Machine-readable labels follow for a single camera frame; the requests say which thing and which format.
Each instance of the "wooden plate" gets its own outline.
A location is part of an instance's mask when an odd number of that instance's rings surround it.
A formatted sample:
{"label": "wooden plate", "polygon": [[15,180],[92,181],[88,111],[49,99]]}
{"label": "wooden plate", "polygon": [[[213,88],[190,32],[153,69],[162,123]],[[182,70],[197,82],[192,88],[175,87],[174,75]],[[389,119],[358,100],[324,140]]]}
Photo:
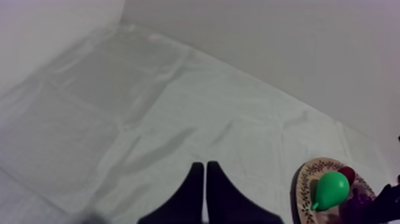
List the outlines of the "wooden plate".
{"label": "wooden plate", "polygon": [[[339,170],[345,164],[331,158],[315,158],[305,163],[298,174],[295,199],[299,220],[302,224],[338,224],[343,223],[340,218],[339,206],[326,211],[311,211],[314,202],[315,187],[318,180],[329,171]],[[375,199],[375,194],[365,180],[356,173],[353,185],[350,187],[349,198],[353,197],[352,190],[357,188],[360,193],[367,194]]]}

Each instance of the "white wall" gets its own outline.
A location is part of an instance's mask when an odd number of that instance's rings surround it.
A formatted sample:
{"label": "white wall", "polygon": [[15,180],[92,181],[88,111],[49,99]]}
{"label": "white wall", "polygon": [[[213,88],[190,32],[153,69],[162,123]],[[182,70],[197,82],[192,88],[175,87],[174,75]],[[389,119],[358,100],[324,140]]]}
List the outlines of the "white wall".
{"label": "white wall", "polygon": [[0,93],[88,33],[118,22],[124,0],[0,0]]}
{"label": "white wall", "polygon": [[187,42],[372,136],[400,173],[400,2],[127,0]]}

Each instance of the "red object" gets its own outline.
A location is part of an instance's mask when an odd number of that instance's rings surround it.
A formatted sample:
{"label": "red object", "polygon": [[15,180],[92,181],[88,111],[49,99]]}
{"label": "red object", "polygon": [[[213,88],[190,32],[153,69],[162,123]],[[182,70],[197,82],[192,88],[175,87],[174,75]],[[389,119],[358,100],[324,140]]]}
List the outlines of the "red object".
{"label": "red object", "polygon": [[349,181],[350,186],[354,183],[355,179],[355,172],[353,168],[349,166],[342,167],[338,170],[339,173],[342,173],[346,176],[347,180]]}

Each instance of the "wrinkled white cloth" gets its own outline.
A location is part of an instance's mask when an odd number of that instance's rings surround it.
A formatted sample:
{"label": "wrinkled white cloth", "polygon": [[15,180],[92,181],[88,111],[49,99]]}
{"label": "wrinkled white cloth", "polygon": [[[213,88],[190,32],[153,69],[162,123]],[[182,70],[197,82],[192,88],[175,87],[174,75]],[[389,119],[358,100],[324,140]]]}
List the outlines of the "wrinkled white cloth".
{"label": "wrinkled white cloth", "polygon": [[65,213],[94,209],[113,223],[160,206],[194,161],[219,161],[285,223],[293,175],[312,158],[353,166],[375,191],[389,182],[367,137],[132,24],[91,35],[2,96],[0,139],[0,166],[19,182]]}

